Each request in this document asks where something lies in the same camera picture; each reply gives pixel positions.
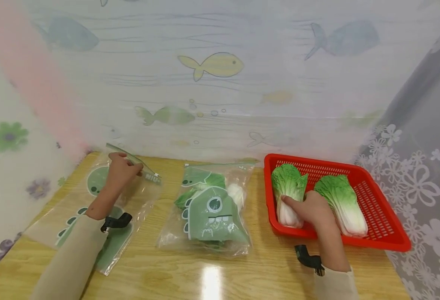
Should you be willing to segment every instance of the child's hand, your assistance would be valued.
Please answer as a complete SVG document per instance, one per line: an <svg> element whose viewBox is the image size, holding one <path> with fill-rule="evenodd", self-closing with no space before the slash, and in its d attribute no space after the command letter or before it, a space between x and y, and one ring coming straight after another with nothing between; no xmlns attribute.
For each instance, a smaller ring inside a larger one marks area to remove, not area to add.
<svg viewBox="0 0 440 300"><path fill-rule="evenodd" d="M328 202L314 190L306 193L306 199L303 202L295 201L289 196L282 196L281 200L290 206L300 219L307 221L315 228L323 225L336 227L335 217Z"/></svg>
<svg viewBox="0 0 440 300"><path fill-rule="evenodd" d="M105 187L114 193L121 193L135 176L142 175L143 164L134 165L131 161L125 159L126 156L122 152L113 152L108 155L112 162L110 163Z"/></svg>

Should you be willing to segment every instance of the plastic bag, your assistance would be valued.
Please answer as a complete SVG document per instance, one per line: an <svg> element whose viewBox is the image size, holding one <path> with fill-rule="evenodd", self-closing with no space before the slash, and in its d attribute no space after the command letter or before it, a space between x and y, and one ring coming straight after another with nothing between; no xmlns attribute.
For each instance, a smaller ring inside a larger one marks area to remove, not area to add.
<svg viewBox="0 0 440 300"><path fill-rule="evenodd" d="M248 254L251 239L242 218L254 164L185 165L183 181L157 247Z"/></svg>
<svg viewBox="0 0 440 300"><path fill-rule="evenodd" d="M71 233L80 215L83 215L90 203L105 185L110 160L106 154L100 154L87 176L80 180L71 192L57 203L47 214L31 225L25 235L46 246L58 249ZM119 196L110 213L118 218L124 212L132 215L125 228L111 228L109 235L97 256L96 269L108 275L127 247L133 234L138 231L156 199L161 193L161 178L146 165L143 175L137 177Z"/></svg>

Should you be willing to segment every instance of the bag with vegetables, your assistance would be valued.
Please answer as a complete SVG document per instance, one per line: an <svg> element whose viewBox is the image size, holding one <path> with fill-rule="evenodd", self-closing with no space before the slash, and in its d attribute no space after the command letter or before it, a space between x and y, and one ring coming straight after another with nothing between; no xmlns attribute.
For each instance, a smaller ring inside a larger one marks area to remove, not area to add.
<svg viewBox="0 0 440 300"><path fill-rule="evenodd" d="M157 247L248 254L242 211L254 164L185 165L183 180Z"/></svg>

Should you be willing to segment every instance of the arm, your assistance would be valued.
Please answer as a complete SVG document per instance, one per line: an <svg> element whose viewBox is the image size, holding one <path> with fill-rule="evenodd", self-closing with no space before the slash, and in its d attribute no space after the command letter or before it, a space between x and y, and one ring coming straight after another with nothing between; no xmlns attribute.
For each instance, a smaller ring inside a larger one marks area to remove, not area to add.
<svg viewBox="0 0 440 300"><path fill-rule="evenodd" d="M318 234L320 257L325 268L324 276L314 275L318 300L358 300L355 278L346 258L340 230L326 200L315 191L306 195L304 202L283 196L299 218L311 223Z"/></svg>
<svg viewBox="0 0 440 300"><path fill-rule="evenodd" d="M142 164L123 159L126 154L110 153L112 160L105 186L78 218L72 232L41 275L31 300L78 300L87 285L98 253L107 239L100 228L125 186L141 174Z"/></svg>
<svg viewBox="0 0 440 300"><path fill-rule="evenodd" d="M357 300L355 277L346 258L340 230L336 224L315 225L320 244L324 276L314 275L319 300Z"/></svg>
<svg viewBox="0 0 440 300"><path fill-rule="evenodd" d="M100 191L41 275L31 300L80 299L107 239L107 233L101 232L100 228L115 200L105 188Z"/></svg>

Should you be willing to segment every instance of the red basket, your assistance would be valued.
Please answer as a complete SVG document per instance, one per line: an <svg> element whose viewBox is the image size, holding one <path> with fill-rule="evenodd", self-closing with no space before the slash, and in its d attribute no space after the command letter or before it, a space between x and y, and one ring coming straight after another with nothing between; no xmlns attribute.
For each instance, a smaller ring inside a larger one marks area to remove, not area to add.
<svg viewBox="0 0 440 300"><path fill-rule="evenodd" d="M298 229L285 227L277 221L276 200L271 187L271 172L279 165L286 163L294 165L302 174L308 173L306 191L312 190L315 183L325 175L344 174L348 177L367 221L368 236L362 239L342 236L344 244L399 252L407 252L411 249L411 242L402 224L378 185L364 168L324 160L269 154L265 157L265 193L268 218L275 234L317 239L312 225L307 222L303 228Z"/></svg>

